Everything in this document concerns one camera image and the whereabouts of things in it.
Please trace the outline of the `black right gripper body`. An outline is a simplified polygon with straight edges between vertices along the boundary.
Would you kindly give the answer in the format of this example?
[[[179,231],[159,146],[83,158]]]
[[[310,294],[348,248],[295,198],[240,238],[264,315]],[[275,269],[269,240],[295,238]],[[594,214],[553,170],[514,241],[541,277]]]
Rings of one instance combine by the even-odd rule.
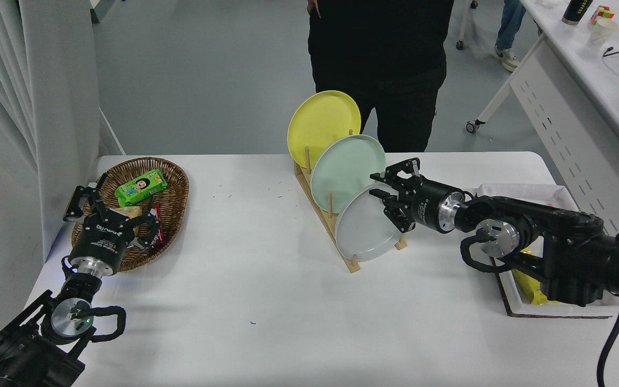
[[[455,216],[462,205],[461,189],[423,176],[410,177],[405,186],[408,211],[416,223],[440,233],[455,229]]]

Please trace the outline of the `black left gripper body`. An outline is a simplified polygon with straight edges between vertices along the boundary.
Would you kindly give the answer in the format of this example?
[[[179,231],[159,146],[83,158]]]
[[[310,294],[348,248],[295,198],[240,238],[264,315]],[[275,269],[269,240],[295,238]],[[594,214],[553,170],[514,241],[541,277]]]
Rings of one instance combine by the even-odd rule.
[[[86,217],[81,235],[71,250],[70,264],[81,267],[96,263],[99,268],[119,268],[128,244],[135,237],[133,229],[126,226],[127,221],[125,216]]]

